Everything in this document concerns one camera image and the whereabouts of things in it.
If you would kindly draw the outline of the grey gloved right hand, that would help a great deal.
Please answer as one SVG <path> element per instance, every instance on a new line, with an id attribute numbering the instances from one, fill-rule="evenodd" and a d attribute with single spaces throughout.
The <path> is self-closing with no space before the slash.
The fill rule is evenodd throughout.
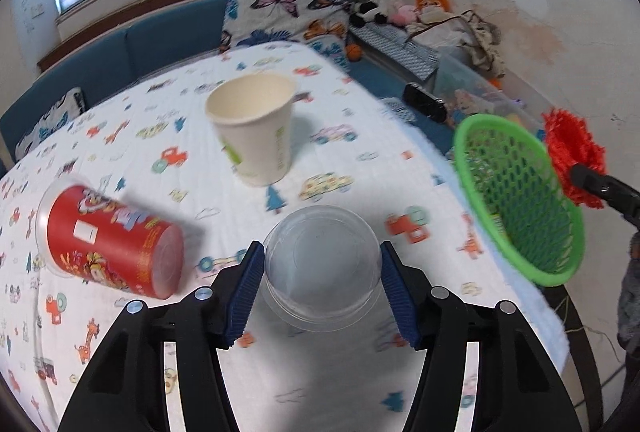
<path id="1" fill-rule="evenodd" d="M 622 280 L 617 305 L 618 343 L 631 355 L 639 347 L 639 233 L 629 245 L 629 263 Z"/>

